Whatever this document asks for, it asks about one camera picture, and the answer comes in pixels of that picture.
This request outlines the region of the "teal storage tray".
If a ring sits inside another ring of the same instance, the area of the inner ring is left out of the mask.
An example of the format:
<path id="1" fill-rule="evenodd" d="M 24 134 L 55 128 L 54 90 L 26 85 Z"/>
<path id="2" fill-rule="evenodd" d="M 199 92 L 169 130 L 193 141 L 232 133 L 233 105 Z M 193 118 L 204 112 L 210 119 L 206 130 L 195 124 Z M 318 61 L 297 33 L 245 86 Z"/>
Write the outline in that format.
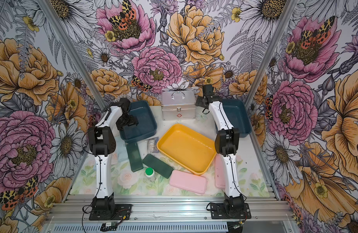
<path id="1" fill-rule="evenodd" d="M 120 136 L 126 143 L 135 143 L 154 136 L 157 123 L 147 101 L 137 101 L 131 104 L 130 115 L 138 120 L 137 125 L 126 126 L 120 131 Z"/>
<path id="2" fill-rule="evenodd" d="M 240 138 L 247 137 L 252 127 L 244 103 L 241 100 L 223 99 L 222 104 L 228 120 L 234 128 L 239 129 Z"/>

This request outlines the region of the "silver metal first-aid case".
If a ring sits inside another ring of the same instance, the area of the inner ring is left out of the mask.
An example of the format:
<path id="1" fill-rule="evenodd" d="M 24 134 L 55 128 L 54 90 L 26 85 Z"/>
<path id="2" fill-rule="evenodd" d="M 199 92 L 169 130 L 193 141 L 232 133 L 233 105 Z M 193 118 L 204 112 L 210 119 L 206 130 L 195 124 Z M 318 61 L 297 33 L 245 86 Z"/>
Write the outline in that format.
<path id="1" fill-rule="evenodd" d="M 162 92 L 161 110 L 163 120 L 194 119 L 196 99 L 192 90 Z"/>

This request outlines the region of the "dark green pencil case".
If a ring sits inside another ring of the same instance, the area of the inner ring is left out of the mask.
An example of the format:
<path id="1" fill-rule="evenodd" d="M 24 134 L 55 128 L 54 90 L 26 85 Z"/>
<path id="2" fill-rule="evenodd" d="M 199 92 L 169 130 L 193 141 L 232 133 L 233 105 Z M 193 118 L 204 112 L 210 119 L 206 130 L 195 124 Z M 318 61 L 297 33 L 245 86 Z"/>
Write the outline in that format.
<path id="1" fill-rule="evenodd" d="M 127 155 L 130 162 L 130 169 L 132 172 L 142 170 L 143 162 L 140 155 L 139 147 L 137 143 L 129 143 L 126 145 Z"/>

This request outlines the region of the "yellow storage tray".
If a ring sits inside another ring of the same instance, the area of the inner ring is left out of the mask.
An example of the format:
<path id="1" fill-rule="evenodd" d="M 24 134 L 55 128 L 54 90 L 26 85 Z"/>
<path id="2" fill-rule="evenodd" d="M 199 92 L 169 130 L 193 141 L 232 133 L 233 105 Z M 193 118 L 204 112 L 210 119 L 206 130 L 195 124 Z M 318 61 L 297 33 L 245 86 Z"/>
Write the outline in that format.
<path id="1" fill-rule="evenodd" d="M 195 175 L 203 175 L 216 156 L 214 140 L 184 126 L 174 124 L 159 139 L 158 150 Z"/>

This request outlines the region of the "dark green pencil case slanted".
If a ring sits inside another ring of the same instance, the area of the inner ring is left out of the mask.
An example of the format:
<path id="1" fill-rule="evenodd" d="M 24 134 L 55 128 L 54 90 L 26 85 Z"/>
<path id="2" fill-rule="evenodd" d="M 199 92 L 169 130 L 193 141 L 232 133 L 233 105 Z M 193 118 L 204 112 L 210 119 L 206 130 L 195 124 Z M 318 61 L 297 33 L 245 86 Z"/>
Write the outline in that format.
<path id="1" fill-rule="evenodd" d="M 156 173 L 166 179 L 170 178 L 174 170 L 173 167 L 169 166 L 168 164 L 164 163 L 163 161 L 151 154 L 145 156 L 145 158 L 143 159 L 143 164 L 152 168 Z"/>

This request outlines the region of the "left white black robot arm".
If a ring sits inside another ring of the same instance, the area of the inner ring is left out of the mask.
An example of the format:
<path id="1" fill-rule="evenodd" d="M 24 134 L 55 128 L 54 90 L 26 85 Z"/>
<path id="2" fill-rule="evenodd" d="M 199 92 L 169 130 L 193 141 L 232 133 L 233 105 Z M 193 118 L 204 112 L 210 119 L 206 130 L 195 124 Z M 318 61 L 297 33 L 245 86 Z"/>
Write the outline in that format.
<path id="1" fill-rule="evenodd" d="M 106 106 L 100 122 L 88 131 L 89 148 L 96 163 L 96 192 L 91 202 L 90 220 L 109 220 L 116 216 L 114 192 L 111 184 L 111 161 L 116 150 L 115 134 L 126 126 L 138 124 L 129 114 L 131 102 L 121 98 Z"/>

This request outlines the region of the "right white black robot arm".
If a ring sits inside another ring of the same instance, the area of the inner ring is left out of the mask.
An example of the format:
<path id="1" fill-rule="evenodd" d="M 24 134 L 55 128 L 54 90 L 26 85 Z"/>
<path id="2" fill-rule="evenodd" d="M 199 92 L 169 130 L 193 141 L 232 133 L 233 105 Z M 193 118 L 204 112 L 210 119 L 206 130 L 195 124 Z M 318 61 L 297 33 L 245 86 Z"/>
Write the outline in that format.
<path id="1" fill-rule="evenodd" d="M 214 93 L 211 84 L 202 86 L 202 105 L 211 113 L 218 129 L 215 139 L 216 152 L 222 155 L 223 171 L 225 172 L 225 200 L 224 208 L 227 217 L 247 218 L 245 200 L 242 194 L 237 169 L 236 153 L 239 147 L 240 131 L 228 119 L 222 99 Z"/>

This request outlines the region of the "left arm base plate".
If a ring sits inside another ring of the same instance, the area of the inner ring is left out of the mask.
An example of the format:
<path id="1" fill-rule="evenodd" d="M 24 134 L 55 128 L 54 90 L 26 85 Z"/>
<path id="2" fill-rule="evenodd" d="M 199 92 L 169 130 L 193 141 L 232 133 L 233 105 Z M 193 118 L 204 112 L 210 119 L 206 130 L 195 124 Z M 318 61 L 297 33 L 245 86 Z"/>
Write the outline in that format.
<path id="1" fill-rule="evenodd" d="M 115 204 L 110 210 L 101 209 L 97 210 L 95 207 L 89 216 L 91 221 L 101 220 L 129 220 L 131 215 L 132 204 Z"/>

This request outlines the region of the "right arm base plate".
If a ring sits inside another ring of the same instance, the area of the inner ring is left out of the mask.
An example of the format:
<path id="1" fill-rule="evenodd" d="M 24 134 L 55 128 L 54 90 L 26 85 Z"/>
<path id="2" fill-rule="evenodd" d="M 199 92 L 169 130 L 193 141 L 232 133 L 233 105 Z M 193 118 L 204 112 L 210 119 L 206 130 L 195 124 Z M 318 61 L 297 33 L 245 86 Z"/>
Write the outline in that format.
<path id="1" fill-rule="evenodd" d="M 249 205 L 245 203 L 241 209 L 231 210 L 223 203 L 208 203 L 206 210 L 211 213 L 212 219 L 241 219 L 248 220 L 252 218 Z"/>

